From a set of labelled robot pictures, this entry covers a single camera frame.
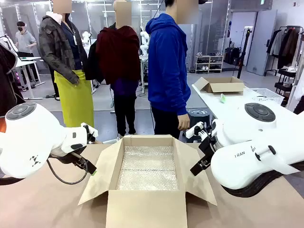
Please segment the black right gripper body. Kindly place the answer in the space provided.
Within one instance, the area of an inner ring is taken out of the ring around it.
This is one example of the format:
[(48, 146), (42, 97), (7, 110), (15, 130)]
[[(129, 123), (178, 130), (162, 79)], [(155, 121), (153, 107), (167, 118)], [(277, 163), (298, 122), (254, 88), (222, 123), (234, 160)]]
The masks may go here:
[(212, 157), (216, 151), (215, 138), (210, 137), (208, 133), (199, 133), (199, 136), (201, 137), (199, 149), (205, 154), (205, 157)]

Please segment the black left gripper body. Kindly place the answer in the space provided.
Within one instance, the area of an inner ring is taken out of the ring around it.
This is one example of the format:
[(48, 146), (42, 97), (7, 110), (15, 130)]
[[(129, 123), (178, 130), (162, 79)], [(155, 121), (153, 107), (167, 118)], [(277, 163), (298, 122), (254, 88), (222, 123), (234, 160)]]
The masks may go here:
[(64, 155), (63, 157), (59, 157), (53, 154), (50, 154), (50, 158), (54, 158), (59, 160), (63, 164), (74, 164), (77, 167), (89, 167), (90, 162), (89, 160), (85, 159), (83, 156), (81, 156), (81, 153), (85, 150), (85, 146), (81, 145), (72, 145), (72, 148), (75, 149), (72, 152)]

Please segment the person's right hand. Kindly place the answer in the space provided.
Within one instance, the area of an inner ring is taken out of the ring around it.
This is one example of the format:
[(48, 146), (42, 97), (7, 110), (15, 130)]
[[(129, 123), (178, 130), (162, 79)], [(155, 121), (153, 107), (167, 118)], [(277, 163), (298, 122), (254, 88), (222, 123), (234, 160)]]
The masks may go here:
[(179, 121), (178, 129), (180, 131), (184, 131), (184, 130), (189, 129), (189, 127), (190, 127), (190, 118), (189, 118), (188, 114), (178, 115), (178, 121)]

